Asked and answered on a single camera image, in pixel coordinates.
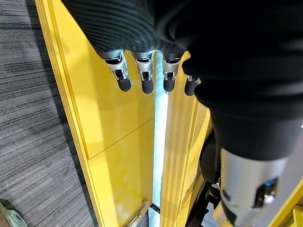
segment black fingertip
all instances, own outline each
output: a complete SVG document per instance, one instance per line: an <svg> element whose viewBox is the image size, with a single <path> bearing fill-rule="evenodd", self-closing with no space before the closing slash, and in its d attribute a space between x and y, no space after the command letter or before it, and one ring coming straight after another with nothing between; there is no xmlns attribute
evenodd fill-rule
<svg viewBox="0 0 303 227"><path fill-rule="evenodd" d="M187 96L192 96L195 93L195 88L198 85L198 82L195 80L188 81L186 80L184 92Z"/></svg>
<svg viewBox="0 0 303 227"><path fill-rule="evenodd" d="M170 92L175 87L175 81L174 80L164 80L163 81L163 88L165 91Z"/></svg>
<svg viewBox="0 0 303 227"><path fill-rule="evenodd" d="M142 90L146 94L150 94L153 91L153 82L150 81L142 81Z"/></svg>
<svg viewBox="0 0 303 227"><path fill-rule="evenodd" d="M122 91L129 91L132 88L131 81L129 77L127 79L117 80L118 85Z"/></svg>

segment yellow door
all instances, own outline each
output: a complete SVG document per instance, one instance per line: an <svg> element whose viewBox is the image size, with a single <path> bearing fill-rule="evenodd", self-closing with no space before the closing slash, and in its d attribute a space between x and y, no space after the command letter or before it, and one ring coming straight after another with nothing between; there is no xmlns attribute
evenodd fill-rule
<svg viewBox="0 0 303 227"><path fill-rule="evenodd" d="M98 223L121 227L152 201L155 94L142 92L128 52L122 92L60 0L36 5Z"/></svg>

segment robotic hand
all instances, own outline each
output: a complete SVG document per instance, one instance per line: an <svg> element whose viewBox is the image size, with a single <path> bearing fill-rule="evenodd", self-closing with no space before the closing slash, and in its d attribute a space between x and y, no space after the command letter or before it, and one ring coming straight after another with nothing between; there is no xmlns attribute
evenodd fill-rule
<svg viewBox="0 0 303 227"><path fill-rule="evenodd" d="M164 88L179 59L197 99L210 108L221 160L220 225L249 226L275 200L303 122L300 1L63 0L124 91L123 50L152 91L152 52L162 51Z"/></svg>

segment yellow panel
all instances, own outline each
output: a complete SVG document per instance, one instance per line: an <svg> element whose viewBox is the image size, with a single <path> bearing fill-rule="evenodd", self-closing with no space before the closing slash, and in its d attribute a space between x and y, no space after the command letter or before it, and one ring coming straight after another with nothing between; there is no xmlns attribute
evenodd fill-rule
<svg viewBox="0 0 303 227"><path fill-rule="evenodd" d="M303 198L303 178L300 180L293 193L288 197L274 219L268 225L269 227L283 226L287 217L292 213L293 208Z"/></svg>
<svg viewBox="0 0 303 227"><path fill-rule="evenodd" d="M294 223L295 226L297 227L303 227L303 212L302 212L302 207L295 205L293 209L293 214L294 214Z"/></svg>
<svg viewBox="0 0 303 227"><path fill-rule="evenodd" d="M48 2L53 5L52 21L57 27L58 46L87 157L92 158L153 118L155 95L142 92L135 61L129 52L125 56L132 89L121 91L61 1Z"/></svg>
<svg viewBox="0 0 303 227"><path fill-rule="evenodd" d="M189 57L186 53L182 62ZM209 110L184 94L186 75L179 68L169 94L163 167L161 226L184 227L203 183L198 161L209 131Z"/></svg>
<svg viewBox="0 0 303 227"><path fill-rule="evenodd" d="M106 227L120 227L152 201L154 120L89 160Z"/></svg>
<svg viewBox="0 0 303 227"><path fill-rule="evenodd" d="M154 93L145 95L142 92L139 76L129 54L127 59L133 88L129 93L121 92L61 2L36 0L36 6L98 224L100 227L114 227L119 220L126 218L125 213L133 215L140 208L143 198L152 198ZM127 139L129 137L135 143L132 146ZM102 157L107 168L101 165L103 169L97 169L96 172L97 161L92 165L92 172L89 157L95 157L91 160L92 163L97 157ZM119 165L123 161L125 165L122 168L127 170L126 173L114 174L115 170L116 173L119 172ZM138 163L140 171L132 172L131 170L138 170ZM133 188L118 184L125 179L133 183ZM125 200L120 199L124 191ZM106 198L113 198L112 202L117 201L117 204L110 204L106 200L104 202L103 199ZM107 205L114 206L114 209L108 209Z"/></svg>

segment gray striped carpet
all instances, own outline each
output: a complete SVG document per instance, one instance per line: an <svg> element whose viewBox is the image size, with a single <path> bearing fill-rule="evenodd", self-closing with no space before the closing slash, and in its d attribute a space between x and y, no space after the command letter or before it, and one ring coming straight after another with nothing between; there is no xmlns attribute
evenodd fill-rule
<svg viewBox="0 0 303 227"><path fill-rule="evenodd" d="M30 227L98 226L35 2L0 8L0 202Z"/></svg>

